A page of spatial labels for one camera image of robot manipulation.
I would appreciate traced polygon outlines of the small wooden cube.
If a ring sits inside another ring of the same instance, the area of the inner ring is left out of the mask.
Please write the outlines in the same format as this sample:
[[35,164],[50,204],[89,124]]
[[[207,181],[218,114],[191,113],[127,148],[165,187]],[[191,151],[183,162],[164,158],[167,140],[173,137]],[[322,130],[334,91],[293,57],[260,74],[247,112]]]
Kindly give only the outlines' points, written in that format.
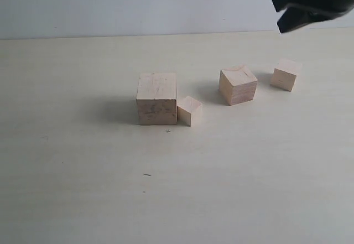
[[279,89],[291,92],[302,64],[296,61],[281,59],[274,68],[270,84]]

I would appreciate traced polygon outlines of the medium wooden cube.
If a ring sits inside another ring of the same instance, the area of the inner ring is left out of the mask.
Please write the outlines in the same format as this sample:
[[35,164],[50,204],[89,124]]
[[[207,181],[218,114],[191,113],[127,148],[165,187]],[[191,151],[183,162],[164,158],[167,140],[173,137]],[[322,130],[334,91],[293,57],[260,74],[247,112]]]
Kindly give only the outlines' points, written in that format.
[[252,101],[257,83],[258,79],[250,69],[241,65],[220,70],[218,89],[227,104],[232,106]]

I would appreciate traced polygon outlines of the smallest wooden cube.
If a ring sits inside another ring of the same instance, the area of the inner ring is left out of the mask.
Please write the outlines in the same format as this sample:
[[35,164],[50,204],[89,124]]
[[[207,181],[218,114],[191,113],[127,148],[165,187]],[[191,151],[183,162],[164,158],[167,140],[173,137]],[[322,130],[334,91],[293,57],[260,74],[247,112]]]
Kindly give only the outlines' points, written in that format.
[[186,126],[193,126],[202,117],[202,102],[191,97],[185,98],[177,102],[178,120]]

